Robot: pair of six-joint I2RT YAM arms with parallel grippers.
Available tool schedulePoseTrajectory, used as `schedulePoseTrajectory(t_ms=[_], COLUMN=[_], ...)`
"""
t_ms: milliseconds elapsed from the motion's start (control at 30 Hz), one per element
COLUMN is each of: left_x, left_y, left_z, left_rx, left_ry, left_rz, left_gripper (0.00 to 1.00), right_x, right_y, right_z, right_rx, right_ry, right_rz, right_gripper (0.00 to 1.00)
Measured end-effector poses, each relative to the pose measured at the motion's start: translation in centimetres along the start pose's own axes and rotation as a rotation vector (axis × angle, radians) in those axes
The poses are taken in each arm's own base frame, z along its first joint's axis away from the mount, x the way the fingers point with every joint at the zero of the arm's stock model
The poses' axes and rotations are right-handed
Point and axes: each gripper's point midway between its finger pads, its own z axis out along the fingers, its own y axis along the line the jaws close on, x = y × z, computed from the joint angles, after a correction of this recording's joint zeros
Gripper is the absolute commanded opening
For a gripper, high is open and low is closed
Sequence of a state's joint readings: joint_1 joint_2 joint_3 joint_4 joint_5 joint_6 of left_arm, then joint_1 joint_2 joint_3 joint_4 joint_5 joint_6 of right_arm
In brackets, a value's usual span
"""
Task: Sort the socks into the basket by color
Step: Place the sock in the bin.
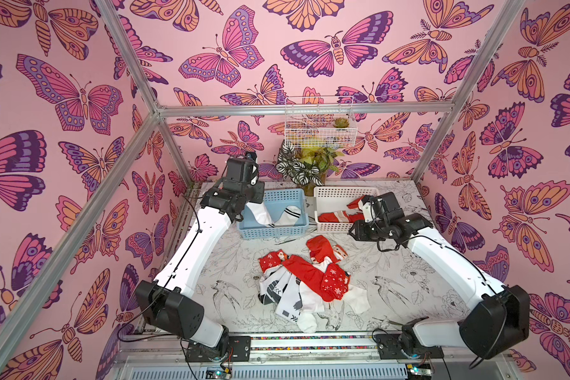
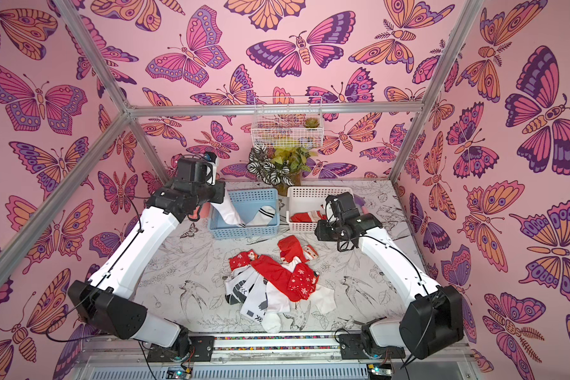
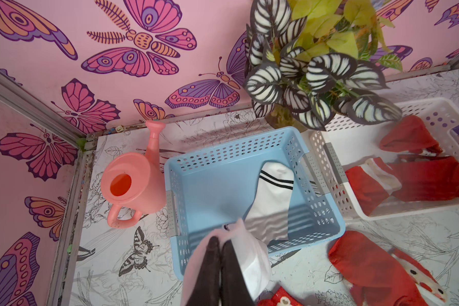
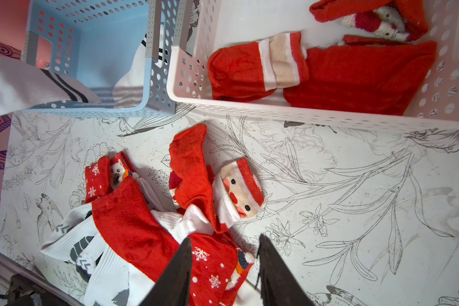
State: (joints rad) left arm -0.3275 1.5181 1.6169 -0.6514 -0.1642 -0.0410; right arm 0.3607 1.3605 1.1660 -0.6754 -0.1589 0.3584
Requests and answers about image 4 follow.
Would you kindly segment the large red snowflake sock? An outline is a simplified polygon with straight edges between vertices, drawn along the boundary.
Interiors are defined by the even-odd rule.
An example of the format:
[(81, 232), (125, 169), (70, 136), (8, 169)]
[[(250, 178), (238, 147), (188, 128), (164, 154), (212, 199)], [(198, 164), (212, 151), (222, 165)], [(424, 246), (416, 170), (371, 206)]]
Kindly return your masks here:
[(255, 257), (243, 251), (230, 233), (191, 233), (190, 305), (233, 305)]

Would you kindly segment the light blue plastic basket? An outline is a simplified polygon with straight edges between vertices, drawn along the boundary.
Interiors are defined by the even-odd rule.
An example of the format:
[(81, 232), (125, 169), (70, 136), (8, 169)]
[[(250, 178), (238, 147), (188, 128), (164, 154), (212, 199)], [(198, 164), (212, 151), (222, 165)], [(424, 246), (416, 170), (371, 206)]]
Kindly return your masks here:
[[(167, 93), (177, 1), (32, 1), (22, 55), (33, 64), (40, 39), (48, 41), (48, 69), (77, 79), (101, 102), (55, 101), (33, 112), (68, 117), (168, 117), (176, 104)], [(114, 108), (113, 88), (130, 69), (147, 35), (146, 57), (153, 59), (150, 96), (135, 108)]]

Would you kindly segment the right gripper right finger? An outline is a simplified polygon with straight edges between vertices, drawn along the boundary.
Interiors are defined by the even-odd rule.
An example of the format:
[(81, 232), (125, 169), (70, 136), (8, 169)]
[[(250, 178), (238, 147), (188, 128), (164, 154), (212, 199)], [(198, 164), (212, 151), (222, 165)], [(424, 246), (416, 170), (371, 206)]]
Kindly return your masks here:
[(263, 305), (314, 305), (264, 234), (259, 238), (258, 258)]

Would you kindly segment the white plastic basket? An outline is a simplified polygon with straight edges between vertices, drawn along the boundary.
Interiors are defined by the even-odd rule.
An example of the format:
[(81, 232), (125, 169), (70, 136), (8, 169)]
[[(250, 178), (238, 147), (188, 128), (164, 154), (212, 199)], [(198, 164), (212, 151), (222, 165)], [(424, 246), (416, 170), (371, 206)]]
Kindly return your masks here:
[(215, 113), (459, 129), (459, 1), (181, 2), (169, 96)]

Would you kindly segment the white sock black stripes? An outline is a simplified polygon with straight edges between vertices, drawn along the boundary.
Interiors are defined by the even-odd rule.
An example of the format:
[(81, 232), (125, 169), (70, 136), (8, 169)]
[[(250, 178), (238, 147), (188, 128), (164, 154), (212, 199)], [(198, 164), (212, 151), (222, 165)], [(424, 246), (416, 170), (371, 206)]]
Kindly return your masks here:
[(147, 104), (154, 61), (146, 57), (146, 52), (147, 35), (139, 44), (129, 71), (113, 88), (114, 108), (135, 108)]

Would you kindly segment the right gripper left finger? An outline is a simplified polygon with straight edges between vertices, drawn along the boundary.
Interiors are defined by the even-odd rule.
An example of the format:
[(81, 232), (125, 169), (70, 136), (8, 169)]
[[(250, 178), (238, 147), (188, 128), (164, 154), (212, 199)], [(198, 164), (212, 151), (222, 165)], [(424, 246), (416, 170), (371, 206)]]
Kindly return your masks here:
[(185, 238), (140, 305), (189, 305), (192, 263), (191, 239)]

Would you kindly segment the large plain red sock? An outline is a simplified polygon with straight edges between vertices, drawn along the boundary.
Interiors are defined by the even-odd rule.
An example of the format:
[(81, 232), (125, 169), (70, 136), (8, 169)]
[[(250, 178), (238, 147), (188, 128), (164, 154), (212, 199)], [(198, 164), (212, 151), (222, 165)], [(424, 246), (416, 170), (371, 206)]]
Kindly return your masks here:
[(132, 177), (110, 194), (93, 201), (94, 223), (108, 246), (156, 282), (178, 243), (152, 215), (140, 186)]

